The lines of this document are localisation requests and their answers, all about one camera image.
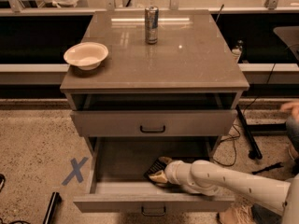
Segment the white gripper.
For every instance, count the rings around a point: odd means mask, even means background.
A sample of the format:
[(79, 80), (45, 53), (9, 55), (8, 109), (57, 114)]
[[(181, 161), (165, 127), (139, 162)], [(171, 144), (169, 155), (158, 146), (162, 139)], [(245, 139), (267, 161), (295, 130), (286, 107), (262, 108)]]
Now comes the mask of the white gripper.
[(173, 161), (170, 157), (159, 157), (158, 161), (167, 165), (165, 170), (160, 170), (149, 175), (149, 179), (154, 183), (166, 184), (168, 181), (175, 185), (185, 185), (188, 183), (188, 176), (191, 165), (184, 161)]

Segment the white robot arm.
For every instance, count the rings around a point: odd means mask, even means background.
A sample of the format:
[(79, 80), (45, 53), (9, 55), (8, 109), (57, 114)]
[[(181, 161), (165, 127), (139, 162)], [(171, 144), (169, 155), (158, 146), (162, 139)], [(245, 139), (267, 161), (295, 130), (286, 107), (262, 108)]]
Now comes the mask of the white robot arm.
[(148, 169), (146, 177), (155, 183), (180, 185), (188, 192), (207, 196), (215, 195), (218, 187), (224, 187), (283, 217), (291, 214), (290, 182), (241, 173), (210, 161), (187, 163), (160, 157)]

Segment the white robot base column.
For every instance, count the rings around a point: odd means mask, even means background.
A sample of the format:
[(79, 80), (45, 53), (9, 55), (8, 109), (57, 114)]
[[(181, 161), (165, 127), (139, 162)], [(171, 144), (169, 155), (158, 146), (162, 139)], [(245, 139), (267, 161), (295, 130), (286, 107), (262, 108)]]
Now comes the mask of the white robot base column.
[(281, 224), (299, 224), (299, 175), (290, 184)]

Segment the person hand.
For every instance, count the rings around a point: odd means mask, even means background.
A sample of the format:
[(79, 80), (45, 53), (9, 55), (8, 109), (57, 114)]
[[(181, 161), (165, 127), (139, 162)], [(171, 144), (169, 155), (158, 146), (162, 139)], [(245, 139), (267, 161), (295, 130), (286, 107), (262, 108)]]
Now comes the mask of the person hand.
[(299, 102), (298, 101), (292, 101), (288, 102), (286, 104), (283, 104), (280, 108), (281, 111), (290, 111), (292, 114), (292, 117), (299, 121)]

